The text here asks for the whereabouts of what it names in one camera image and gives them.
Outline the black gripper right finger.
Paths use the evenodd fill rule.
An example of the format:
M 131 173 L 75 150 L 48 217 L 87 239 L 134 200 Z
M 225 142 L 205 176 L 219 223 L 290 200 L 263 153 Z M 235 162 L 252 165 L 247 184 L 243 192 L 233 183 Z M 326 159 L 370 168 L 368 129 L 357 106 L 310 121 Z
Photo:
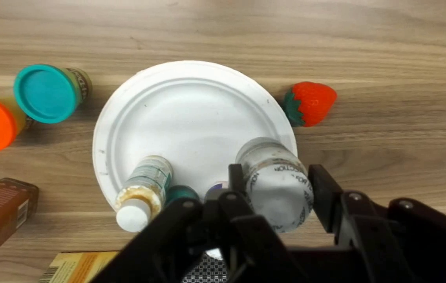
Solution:
M 343 190 L 323 165 L 309 167 L 309 181 L 321 227 L 339 249 L 357 255 L 367 283 L 417 283 L 390 225 L 367 195 Z

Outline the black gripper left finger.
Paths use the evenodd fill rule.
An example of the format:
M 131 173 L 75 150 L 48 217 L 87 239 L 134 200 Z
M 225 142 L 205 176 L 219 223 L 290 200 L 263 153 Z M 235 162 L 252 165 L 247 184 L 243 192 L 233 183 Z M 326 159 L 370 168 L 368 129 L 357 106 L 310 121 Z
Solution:
M 307 277 L 277 234 L 252 211 L 241 165 L 230 164 L 227 176 L 227 189 L 208 201 L 218 219 L 216 247 L 227 267 L 227 283 L 306 283 Z

